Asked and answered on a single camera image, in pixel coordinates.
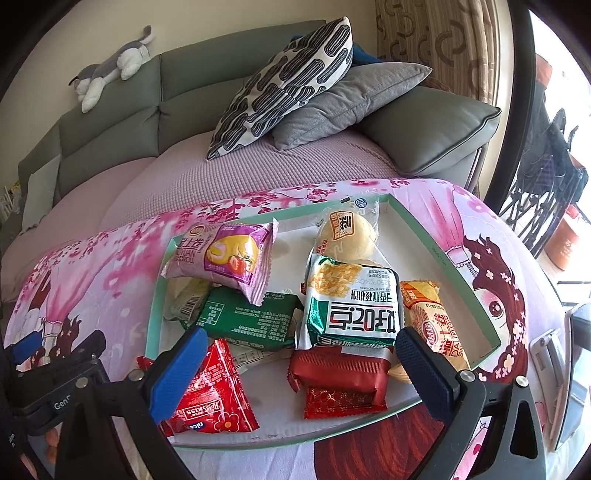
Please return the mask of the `person's left hand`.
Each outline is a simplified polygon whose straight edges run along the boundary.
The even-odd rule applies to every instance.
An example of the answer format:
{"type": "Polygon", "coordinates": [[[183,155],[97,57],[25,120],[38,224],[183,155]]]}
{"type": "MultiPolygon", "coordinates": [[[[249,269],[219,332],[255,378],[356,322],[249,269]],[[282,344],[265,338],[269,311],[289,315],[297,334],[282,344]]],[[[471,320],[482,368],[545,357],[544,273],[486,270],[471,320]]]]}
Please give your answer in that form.
{"type": "Polygon", "coordinates": [[[60,426],[47,431],[43,436],[29,436],[31,454],[22,452],[20,460],[33,479],[40,479],[40,472],[47,471],[54,477],[57,459],[60,426]]]}

